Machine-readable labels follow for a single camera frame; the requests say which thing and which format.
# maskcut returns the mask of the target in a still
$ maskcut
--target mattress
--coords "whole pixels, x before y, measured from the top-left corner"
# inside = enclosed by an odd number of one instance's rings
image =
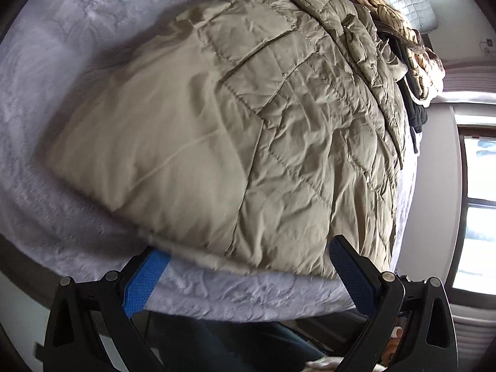
[[[437,20],[428,0],[387,0],[394,8],[401,11],[420,33],[437,29]]]
[[[76,281],[120,270],[145,243],[133,227],[53,177],[40,158],[87,91],[133,50],[203,0],[29,0],[0,44],[0,233]],[[408,141],[400,178],[394,268],[417,157]],[[231,321],[295,319],[353,306],[339,279],[240,276],[173,258],[147,309]]]

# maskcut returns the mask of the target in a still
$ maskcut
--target quilted stitching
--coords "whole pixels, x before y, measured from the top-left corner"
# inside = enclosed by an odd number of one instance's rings
[[[427,33],[437,28],[437,20],[428,0],[387,0],[394,8],[400,10],[420,33]]]
[[[144,45],[49,167],[201,265],[332,277],[327,238],[343,233],[387,269],[405,124],[371,16],[348,0],[232,1]]]

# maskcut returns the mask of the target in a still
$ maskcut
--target white wall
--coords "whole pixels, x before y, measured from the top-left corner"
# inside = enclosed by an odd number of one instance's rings
[[[0,273],[0,323],[24,362],[33,372],[43,364],[34,357],[35,343],[43,345],[50,311],[31,299]],[[112,339],[101,336],[113,366],[127,372]]]
[[[429,0],[439,28],[429,33],[432,47],[442,60],[484,57],[481,42],[496,33],[473,0]]]
[[[398,269],[414,281],[432,276],[445,281],[460,221],[460,144],[448,104],[433,104],[427,114]]]
[[[453,107],[453,111],[455,112],[455,114],[496,117],[496,104],[453,103],[451,104],[451,106]]]

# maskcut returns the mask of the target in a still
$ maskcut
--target black fabric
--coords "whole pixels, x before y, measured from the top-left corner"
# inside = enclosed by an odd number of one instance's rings
[[[408,55],[406,53],[406,47],[403,46],[396,37],[388,33],[381,33],[379,37],[383,41],[389,41],[389,47],[391,51],[399,58],[403,64],[405,64],[408,68],[408,72],[405,75],[406,81],[408,82],[408,86],[413,93],[415,98],[420,99],[420,91],[419,85],[415,82],[415,78],[413,77],[412,66],[410,65],[410,60],[408,60]]]
[[[326,354],[280,323],[230,323],[153,313],[147,344],[174,372],[300,372]]]
[[[408,69],[406,75],[401,80],[399,80],[397,84],[403,98],[403,103],[405,105],[408,117],[408,124],[410,125],[410,135],[413,141],[413,149],[414,152],[417,154],[416,133],[421,133],[422,126],[427,123],[427,111],[426,108],[424,108],[422,105],[416,104],[410,94],[411,91],[413,96],[419,99],[419,87],[415,82],[415,78],[413,77],[412,67],[410,65],[410,61],[408,60],[405,46],[403,46],[398,41],[398,39],[390,33],[378,32],[378,36],[383,41],[388,41],[391,51],[407,66]]]

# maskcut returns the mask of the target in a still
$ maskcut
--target patterned fabric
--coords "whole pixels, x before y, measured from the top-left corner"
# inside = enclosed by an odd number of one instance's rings
[[[408,59],[412,67],[413,76],[418,83],[420,96],[412,99],[422,106],[427,107],[431,100],[442,92],[442,79],[445,70],[441,60],[423,45],[420,33],[413,28],[408,18],[398,10],[391,7],[385,0],[351,0],[364,5],[375,19],[379,21],[381,31],[389,31],[408,43]]]
[[[393,8],[401,11],[420,33],[437,28],[437,20],[428,0],[387,0]]]

